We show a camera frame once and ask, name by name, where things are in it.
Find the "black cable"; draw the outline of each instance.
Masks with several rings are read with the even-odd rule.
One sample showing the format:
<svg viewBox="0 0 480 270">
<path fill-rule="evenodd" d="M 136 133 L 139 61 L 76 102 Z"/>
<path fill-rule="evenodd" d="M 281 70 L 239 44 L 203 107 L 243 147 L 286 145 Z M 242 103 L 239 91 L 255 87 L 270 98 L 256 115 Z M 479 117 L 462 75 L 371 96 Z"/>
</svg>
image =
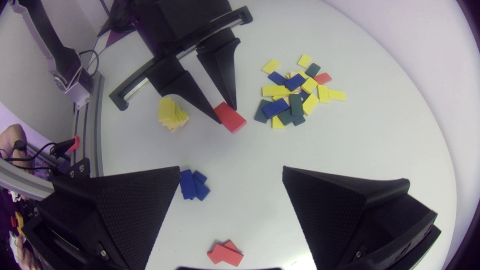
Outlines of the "black cable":
<svg viewBox="0 0 480 270">
<path fill-rule="evenodd" d="M 94 60 L 96 59 L 96 67 L 95 67 L 95 71 L 90 75 L 90 78 L 93 77 L 95 75 L 95 73 L 98 71 L 98 66 L 99 66 L 99 62 L 100 62 L 100 58 L 98 57 L 99 54 L 95 51 L 95 50 L 92 50 L 92 49 L 88 49 L 88 50 L 85 50 L 85 51 L 81 51 L 78 53 L 78 55 L 82 55 L 84 53 L 88 53 L 88 52 L 92 52 L 93 54 L 95 54 L 95 58 Z"/>
<path fill-rule="evenodd" d="M 54 170 L 55 168 L 52 168 L 52 167 L 22 167 L 22 166 L 17 166 L 17 165 L 13 165 L 15 167 L 17 167 L 18 169 L 23 169 L 23 170 L 31 170 L 31 171 L 36 171 L 36 170 Z"/>
<path fill-rule="evenodd" d="M 16 159 L 16 158 L 7 158 L 7 159 L 4 159 L 5 161 L 31 161 L 33 160 L 34 158 L 36 158 L 38 155 L 40 155 L 40 153 L 43 151 L 43 149 L 47 148 L 47 146 L 50 146 L 50 145 L 55 145 L 56 143 L 47 143 L 46 145 L 44 145 L 36 154 L 34 154 L 33 156 L 31 157 L 28 157 L 26 159 Z"/>
</svg>

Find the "wooden block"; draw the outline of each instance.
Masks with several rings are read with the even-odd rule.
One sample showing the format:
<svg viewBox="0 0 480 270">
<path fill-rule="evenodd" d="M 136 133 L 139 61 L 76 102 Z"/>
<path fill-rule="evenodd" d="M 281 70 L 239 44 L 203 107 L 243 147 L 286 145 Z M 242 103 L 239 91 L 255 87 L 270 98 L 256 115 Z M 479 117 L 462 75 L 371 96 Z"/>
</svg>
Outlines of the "wooden block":
<svg viewBox="0 0 480 270">
<path fill-rule="evenodd" d="M 170 116 L 170 101 L 171 97 L 161 98 L 158 102 L 158 121 L 162 122 Z"/>
<path fill-rule="evenodd" d="M 328 95 L 328 88 L 324 85 L 317 85 L 318 91 L 318 100 L 321 103 L 330 103 L 330 98 Z"/>
<path fill-rule="evenodd" d="M 278 118 L 278 115 L 272 118 L 272 128 L 273 129 L 284 129 L 285 126 L 283 125 L 282 121 Z"/>
<path fill-rule="evenodd" d="M 328 96 L 333 100 L 347 101 L 347 97 L 345 96 L 344 92 L 328 89 Z"/>
<path fill-rule="evenodd" d="M 180 172 L 180 188 L 184 199 L 197 197 L 195 184 L 193 183 L 192 171 L 185 170 Z"/>
<path fill-rule="evenodd" d="M 224 246 L 224 247 L 227 247 L 227 248 L 229 248 L 229 249 L 231 249 L 231 250 L 233 250 L 233 251 L 235 251 L 235 252 L 239 252 L 238 248 L 237 248 L 237 247 L 233 244 L 233 242 L 230 241 L 230 240 L 229 240 L 228 242 L 226 242 L 225 244 L 223 244 L 223 246 Z"/>
<path fill-rule="evenodd" d="M 320 75 L 317 75 L 317 76 L 313 77 L 313 79 L 315 81 L 317 81 L 318 84 L 324 85 L 324 84 L 330 82 L 332 80 L 332 77 L 330 77 L 330 75 L 328 75 L 328 73 L 325 72 L 325 73 L 322 73 Z"/>
<path fill-rule="evenodd" d="M 265 116 L 270 119 L 275 115 L 283 112 L 284 110 L 287 110 L 288 108 L 289 105 L 287 104 L 287 102 L 283 98 L 281 98 L 263 107 L 262 111 L 264 112 Z"/>
<path fill-rule="evenodd" d="M 292 112 L 290 110 L 284 110 L 283 112 L 279 113 L 277 116 L 282 122 L 282 124 L 286 126 L 302 115 L 292 115 Z"/>
<path fill-rule="evenodd" d="M 222 261 L 237 267 L 243 259 L 243 254 L 235 252 L 223 245 L 216 244 L 212 250 L 211 257 L 215 259 L 221 258 Z"/>
<path fill-rule="evenodd" d="M 289 80 L 285 82 L 285 86 L 290 90 L 293 91 L 297 89 L 300 85 L 305 82 L 305 78 L 303 78 L 300 74 L 297 74 L 291 77 Z"/>
<path fill-rule="evenodd" d="M 238 130 L 247 124 L 247 121 L 233 110 L 225 102 L 220 103 L 215 109 L 215 113 L 222 122 L 222 124 L 232 133 L 235 134 Z"/>
<path fill-rule="evenodd" d="M 305 123 L 305 117 L 301 116 L 299 118 L 297 118 L 295 121 L 293 121 L 293 125 L 294 126 L 298 126 L 298 125 L 301 125 Z"/>
<path fill-rule="evenodd" d="M 297 65 L 301 66 L 302 68 L 307 68 L 311 61 L 312 61 L 312 58 L 310 56 L 303 54 L 300 57 L 300 60 L 298 61 Z"/>
<path fill-rule="evenodd" d="M 319 71 L 320 71 L 320 66 L 315 63 L 312 63 L 310 67 L 305 71 L 305 74 L 307 74 L 310 77 L 315 77 Z"/>
<path fill-rule="evenodd" d="M 197 191 L 197 198 L 200 201 L 203 201 L 210 193 L 210 189 L 200 182 L 200 180 L 198 180 L 196 177 L 193 178 L 193 184 L 195 185 L 195 190 Z"/>
<path fill-rule="evenodd" d="M 195 171 L 193 173 L 193 177 L 196 178 L 198 181 L 200 181 L 202 184 L 205 184 L 207 182 L 207 177 L 203 174 L 201 174 L 199 171 Z"/>
<path fill-rule="evenodd" d="M 285 88 L 285 86 L 263 86 L 262 87 L 262 96 L 263 97 L 273 97 L 273 96 L 288 96 L 290 91 Z"/>
<path fill-rule="evenodd" d="M 282 86 L 282 85 L 286 82 L 286 80 L 287 80 L 284 76 L 280 75 L 279 73 L 277 73 L 277 72 L 275 72 L 275 71 L 272 72 L 272 73 L 268 76 L 268 78 L 269 78 L 272 82 L 276 83 L 276 84 L 279 85 L 279 86 Z"/>
<path fill-rule="evenodd" d="M 308 78 L 302 85 L 301 89 L 309 94 L 312 93 L 312 90 L 318 85 L 318 82 L 316 82 L 312 78 Z"/>
<path fill-rule="evenodd" d="M 297 74 L 300 74 L 305 80 L 309 78 L 309 76 L 303 70 L 298 71 Z"/>
<path fill-rule="evenodd" d="M 272 72 L 274 72 L 278 67 L 280 66 L 280 62 L 275 60 L 275 59 L 272 59 L 270 60 L 270 62 L 268 62 L 267 65 L 265 65 L 264 68 L 262 68 L 262 71 L 267 73 L 267 74 L 271 74 Z"/>
<path fill-rule="evenodd" d="M 290 100 L 290 112 L 292 115 L 295 116 L 302 116 L 303 115 L 303 105 L 301 101 L 300 95 L 291 94 L 288 96 Z"/>
<path fill-rule="evenodd" d="M 299 94 L 301 92 L 301 86 L 297 87 L 295 90 L 291 92 L 291 94 Z"/>
<path fill-rule="evenodd" d="M 302 90 L 302 91 L 300 92 L 300 96 L 301 96 L 301 99 L 302 99 L 303 101 L 305 101 L 305 100 L 308 98 L 309 94 L 308 94 L 307 92 L 305 92 L 305 91 Z"/>
<path fill-rule="evenodd" d="M 257 112 L 255 113 L 255 117 L 253 118 L 255 119 L 255 121 L 267 123 L 268 121 L 267 116 L 264 114 L 262 109 L 263 107 L 267 106 L 270 103 L 271 103 L 270 101 L 265 99 L 262 99 L 262 101 L 260 101 L 260 105 L 258 106 Z"/>
<path fill-rule="evenodd" d="M 314 94 L 310 94 L 308 98 L 303 102 L 303 112 L 306 115 L 310 115 L 315 106 L 317 106 L 319 100 Z"/>
<path fill-rule="evenodd" d="M 183 118 L 184 118 L 183 122 L 181 123 L 181 126 L 184 126 L 188 122 L 188 120 L 190 119 L 190 116 L 188 116 L 188 114 L 184 110 L 182 110 L 181 113 L 182 113 Z"/>
</svg>

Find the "white table surface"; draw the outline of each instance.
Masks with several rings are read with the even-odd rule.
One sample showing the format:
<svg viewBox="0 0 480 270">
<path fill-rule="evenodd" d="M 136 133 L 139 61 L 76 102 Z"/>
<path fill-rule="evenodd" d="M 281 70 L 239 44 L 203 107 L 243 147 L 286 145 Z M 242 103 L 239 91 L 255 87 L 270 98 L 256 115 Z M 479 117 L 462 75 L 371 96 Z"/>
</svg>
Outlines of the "white table surface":
<svg viewBox="0 0 480 270">
<path fill-rule="evenodd" d="M 100 55 L 105 175 L 180 165 L 205 174 L 211 189 L 203 202 L 183 200 L 177 189 L 146 268 L 235 269 L 206 256 L 216 241 L 231 239 L 245 255 L 239 269 L 315 269 L 281 181 L 287 165 L 410 179 L 409 194 L 438 213 L 435 225 L 442 231 L 416 269 L 440 269 L 455 224 L 455 176 L 437 122 L 408 76 L 368 34 L 321 1 L 230 3 L 233 9 L 247 5 L 254 18 L 233 29 L 241 39 L 235 52 L 237 112 L 248 122 L 235 135 L 179 96 L 172 98 L 190 120 L 170 133 L 156 120 L 160 96 L 152 86 L 119 111 L 108 95 L 152 55 L 137 33 Z M 261 68 L 275 58 L 281 74 L 297 71 L 301 54 L 312 56 L 333 77 L 327 85 L 344 91 L 348 101 L 319 104 L 306 123 L 285 130 L 254 121 L 260 88 L 272 84 Z M 196 56 L 181 63 L 211 104 L 219 104 L 222 97 Z"/>
</svg>

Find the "yellow block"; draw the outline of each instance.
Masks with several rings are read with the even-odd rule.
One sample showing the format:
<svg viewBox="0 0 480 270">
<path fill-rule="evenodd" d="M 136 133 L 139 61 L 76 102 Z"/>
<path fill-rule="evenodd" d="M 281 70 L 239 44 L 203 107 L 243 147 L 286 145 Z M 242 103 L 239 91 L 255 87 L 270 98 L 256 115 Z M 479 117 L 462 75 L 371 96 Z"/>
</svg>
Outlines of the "yellow block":
<svg viewBox="0 0 480 270">
<path fill-rule="evenodd" d="M 312 58 L 310 56 L 303 54 L 300 57 L 300 60 L 297 63 L 297 65 L 301 66 L 302 68 L 307 68 L 311 61 L 312 61 Z"/>
<path fill-rule="evenodd" d="M 328 95 L 328 87 L 324 85 L 317 85 L 317 91 L 318 91 L 318 100 L 321 103 L 330 103 L 330 98 Z"/>
<path fill-rule="evenodd" d="M 328 96 L 333 100 L 347 101 L 347 97 L 345 96 L 344 92 L 328 89 Z"/>
<path fill-rule="evenodd" d="M 273 96 L 284 96 L 286 97 L 290 94 L 285 86 L 264 86 L 262 87 L 262 96 L 264 97 L 273 97 Z"/>
<path fill-rule="evenodd" d="M 272 128 L 274 128 L 274 129 L 284 129 L 285 128 L 282 121 L 280 121 L 280 118 L 278 117 L 278 115 L 272 117 Z"/>
<path fill-rule="evenodd" d="M 161 98 L 160 101 L 158 102 L 158 120 L 159 121 L 167 120 L 170 117 L 171 100 L 172 100 L 171 97 L 166 97 L 166 98 Z"/>
<path fill-rule="evenodd" d="M 312 78 L 308 78 L 302 85 L 301 89 L 309 94 L 312 93 L 312 90 L 315 88 L 315 86 L 318 85 L 318 82 L 315 81 Z"/>
<path fill-rule="evenodd" d="M 188 114 L 185 111 L 181 111 L 181 113 L 183 115 L 183 122 L 182 122 L 181 126 L 184 126 L 188 122 L 190 117 L 188 116 Z"/>
<path fill-rule="evenodd" d="M 262 68 L 262 71 L 267 73 L 267 74 L 271 74 L 272 72 L 274 72 L 278 67 L 280 66 L 280 62 L 275 60 L 275 59 L 272 59 L 270 62 L 268 62 L 267 65 L 265 65 L 264 68 Z"/>
<path fill-rule="evenodd" d="M 17 224 L 18 233 L 23 235 L 24 237 L 26 237 L 25 234 L 22 231 L 22 228 L 24 227 L 24 218 L 22 217 L 22 215 L 19 212 L 15 212 L 15 218 L 17 219 L 17 222 L 18 222 L 18 224 Z"/>
<path fill-rule="evenodd" d="M 298 74 L 300 74 L 304 79 L 310 78 L 303 70 L 298 71 Z"/>
<path fill-rule="evenodd" d="M 306 115 L 310 115 L 315 106 L 317 106 L 319 100 L 314 94 L 310 94 L 308 98 L 303 102 L 303 112 Z"/>
</svg>

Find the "textured black surface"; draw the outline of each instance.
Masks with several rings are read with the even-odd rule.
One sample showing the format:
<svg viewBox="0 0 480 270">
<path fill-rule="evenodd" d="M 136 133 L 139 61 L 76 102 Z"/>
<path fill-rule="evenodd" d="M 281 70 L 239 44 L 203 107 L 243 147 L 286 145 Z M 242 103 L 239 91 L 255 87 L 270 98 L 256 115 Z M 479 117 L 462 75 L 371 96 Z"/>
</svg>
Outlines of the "textured black surface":
<svg viewBox="0 0 480 270">
<path fill-rule="evenodd" d="M 407 179 L 374 181 L 285 166 L 283 183 L 318 269 L 338 265 L 365 210 L 409 188 Z"/>
<path fill-rule="evenodd" d="M 95 208 L 130 269 L 144 269 L 180 181 L 179 167 L 97 177 L 58 178 L 55 193 Z"/>
<path fill-rule="evenodd" d="M 285 168 L 283 183 L 318 269 L 332 269 L 347 247 L 366 199 L 354 191 Z"/>
<path fill-rule="evenodd" d="M 103 189 L 96 206 L 110 237 L 133 270 L 144 269 L 160 226 L 175 194 L 180 171 L 147 171 L 114 176 L 126 183 Z"/>
</svg>

